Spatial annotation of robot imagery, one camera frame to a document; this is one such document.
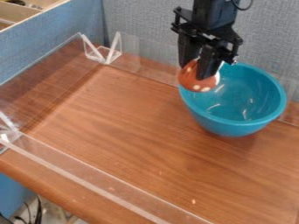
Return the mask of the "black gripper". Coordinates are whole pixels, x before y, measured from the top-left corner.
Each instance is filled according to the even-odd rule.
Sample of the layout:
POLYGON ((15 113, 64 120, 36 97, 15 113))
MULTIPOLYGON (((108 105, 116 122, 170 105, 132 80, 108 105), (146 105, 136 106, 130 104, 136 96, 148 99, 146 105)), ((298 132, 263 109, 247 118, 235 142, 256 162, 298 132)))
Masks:
POLYGON ((179 34, 179 64, 184 67, 198 57, 196 79, 216 74, 222 61, 236 61, 242 37, 235 33, 240 0, 194 0, 192 8, 174 9, 172 31, 179 34))

